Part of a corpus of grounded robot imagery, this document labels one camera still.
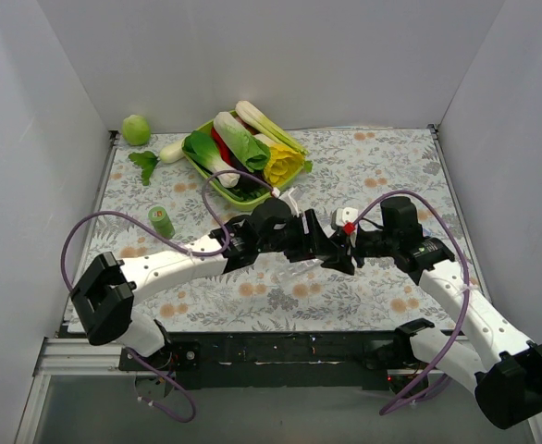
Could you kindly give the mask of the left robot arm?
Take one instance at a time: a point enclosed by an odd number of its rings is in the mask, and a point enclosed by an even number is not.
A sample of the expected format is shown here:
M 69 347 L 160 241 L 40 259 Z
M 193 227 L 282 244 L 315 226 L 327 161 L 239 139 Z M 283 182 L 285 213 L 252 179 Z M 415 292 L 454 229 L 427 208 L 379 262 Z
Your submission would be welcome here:
M 294 215 L 286 202 L 270 198 L 180 250 L 131 259 L 101 253 L 69 297 L 91 345 L 119 343 L 149 368 L 160 370 L 171 361 L 170 341 L 165 329 L 138 312 L 136 304 L 195 279 L 253 265 L 263 253 L 283 253 L 292 263 L 317 259 L 323 268 L 354 272 L 350 248 L 336 235 L 327 236 L 314 210 Z

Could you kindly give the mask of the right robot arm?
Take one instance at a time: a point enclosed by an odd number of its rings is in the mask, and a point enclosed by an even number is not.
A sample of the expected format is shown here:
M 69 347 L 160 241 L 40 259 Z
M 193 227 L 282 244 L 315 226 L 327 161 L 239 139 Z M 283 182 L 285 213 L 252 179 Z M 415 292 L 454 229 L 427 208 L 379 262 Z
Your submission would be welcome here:
M 514 327 L 471 286 L 460 247 L 449 249 L 427 237 L 418 221 L 411 191 L 393 191 L 378 201 L 381 228 L 365 231 L 364 214 L 347 209 L 342 228 L 358 264 L 366 257 L 390 257 L 396 267 L 455 318 L 446 336 L 424 320 L 400 327 L 393 345 L 404 367 L 425 362 L 474 394 L 488 421 L 510 428 L 542 413 L 542 343 Z

